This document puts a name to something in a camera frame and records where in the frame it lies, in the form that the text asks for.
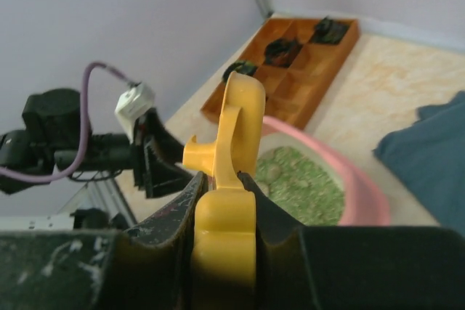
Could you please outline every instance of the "marble patterned surface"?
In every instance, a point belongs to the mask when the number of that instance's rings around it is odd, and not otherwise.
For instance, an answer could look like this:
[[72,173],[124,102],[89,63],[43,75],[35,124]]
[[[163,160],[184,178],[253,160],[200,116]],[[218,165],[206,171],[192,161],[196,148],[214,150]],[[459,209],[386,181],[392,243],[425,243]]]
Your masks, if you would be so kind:
[[[244,47],[168,121],[166,127],[173,135],[183,142],[192,134],[198,135],[199,142],[215,139],[217,126],[199,110]],[[464,77],[462,54],[363,34],[305,131],[349,158],[379,185],[389,199],[393,224],[435,225],[371,150],[385,134],[412,124],[418,106],[447,102],[465,89]],[[143,192],[132,187],[130,172],[122,174],[118,183],[139,220],[174,196],[146,200]]]

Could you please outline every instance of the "green contents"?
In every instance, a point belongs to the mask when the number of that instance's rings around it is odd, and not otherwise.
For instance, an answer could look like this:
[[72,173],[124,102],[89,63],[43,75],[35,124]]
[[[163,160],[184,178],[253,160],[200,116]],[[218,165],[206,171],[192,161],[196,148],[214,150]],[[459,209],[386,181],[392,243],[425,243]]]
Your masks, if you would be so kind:
[[274,203],[306,225],[337,225],[344,193],[317,164],[293,147],[278,147],[257,161],[255,181]]

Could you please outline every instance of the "folded fabric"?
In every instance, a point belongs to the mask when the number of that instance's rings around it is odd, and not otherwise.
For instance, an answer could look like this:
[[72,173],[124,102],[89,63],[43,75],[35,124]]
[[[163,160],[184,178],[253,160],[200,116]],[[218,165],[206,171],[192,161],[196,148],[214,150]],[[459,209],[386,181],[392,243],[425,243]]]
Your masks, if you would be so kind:
[[465,236],[465,91],[417,115],[373,153],[441,225]]

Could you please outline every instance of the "orange tray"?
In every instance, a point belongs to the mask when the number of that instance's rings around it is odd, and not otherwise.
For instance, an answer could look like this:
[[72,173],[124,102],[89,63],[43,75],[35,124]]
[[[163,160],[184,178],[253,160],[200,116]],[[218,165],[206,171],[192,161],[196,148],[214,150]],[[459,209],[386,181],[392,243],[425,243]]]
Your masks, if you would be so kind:
[[[335,19],[349,25],[337,45],[309,43],[320,19],[272,18],[260,28],[238,60],[252,61],[254,77],[267,94],[265,115],[303,129],[341,69],[360,36],[357,20]],[[278,38],[296,38],[302,48],[289,68],[264,64],[265,47]],[[201,108],[211,122],[218,123],[225,83],[221,82]]]

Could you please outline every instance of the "yellow plastic tool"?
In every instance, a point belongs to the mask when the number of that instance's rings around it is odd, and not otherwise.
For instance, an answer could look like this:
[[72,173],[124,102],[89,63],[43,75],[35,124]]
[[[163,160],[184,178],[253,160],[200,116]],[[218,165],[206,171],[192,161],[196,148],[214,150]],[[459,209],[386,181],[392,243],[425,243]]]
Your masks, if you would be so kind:
[[214,177],[195,209],[191,257],[193,309],[250,309],[256,282],[256,207],[239,171],[255,174],[265,92],[255,78],[232,72],[217,140],[185,145],[183,164]]

